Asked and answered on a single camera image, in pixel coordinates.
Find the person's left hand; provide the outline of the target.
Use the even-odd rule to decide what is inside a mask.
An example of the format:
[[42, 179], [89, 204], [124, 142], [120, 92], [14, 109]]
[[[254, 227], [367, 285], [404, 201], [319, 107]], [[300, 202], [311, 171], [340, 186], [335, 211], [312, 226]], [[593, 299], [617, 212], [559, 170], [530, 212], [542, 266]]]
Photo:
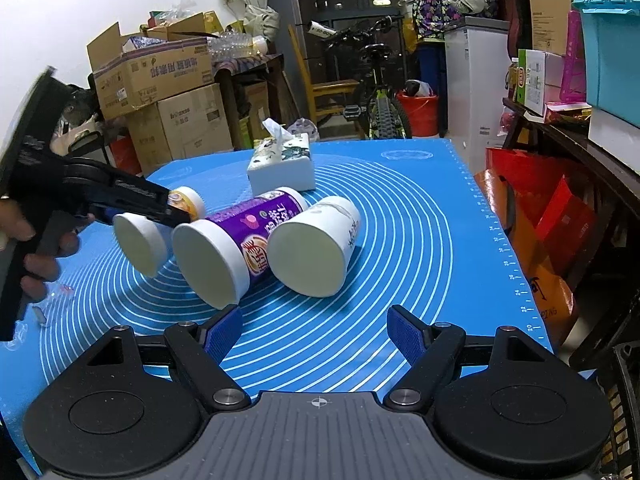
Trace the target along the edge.
[[[75, 255], [80, 248], [79, 233], [93, 222], [88, 214], [70, 232], [64, 233], [58, 241], [58, 249], [53, 256], [28, 254], [24, 258], [26, 274], [21, 279], [21, 288], [31, 302], [39, 302], [47, 297], [47, 284], [55, 282], [61, 274], [58, 258]], [[14, 200], [1, 200], [1, 233], [9, 240], [26, 242], [35, 235], [35, 230], [24, 218]]]

